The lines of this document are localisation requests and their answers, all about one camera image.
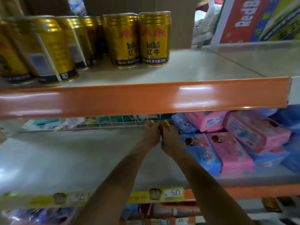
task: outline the pink package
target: pink package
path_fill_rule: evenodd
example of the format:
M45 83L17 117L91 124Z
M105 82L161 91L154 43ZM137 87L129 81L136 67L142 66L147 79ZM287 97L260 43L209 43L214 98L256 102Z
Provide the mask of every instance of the pink package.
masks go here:
M222 162L221 173L233 170L253 170L253 160L242 145L228 132L206 134Z
M201 132L215 132L223 128L223 120L228 111L186 112L185 117Z
M292 133L255 110L230 112L224 127L253 153L282 146Z

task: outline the barcode label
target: barcode label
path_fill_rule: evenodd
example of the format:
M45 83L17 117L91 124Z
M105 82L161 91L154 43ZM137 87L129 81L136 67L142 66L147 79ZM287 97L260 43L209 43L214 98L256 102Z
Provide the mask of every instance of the barcode label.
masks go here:
M40 76L53 75L44 54L28 54L29 61Z
M72 57L73 57L74 62L75 63L82 62L83 60L82 60L82 57L79 53L79 50L78 50L77 46L75 44L69 44L68 46L69 46L70 51L72 53Z

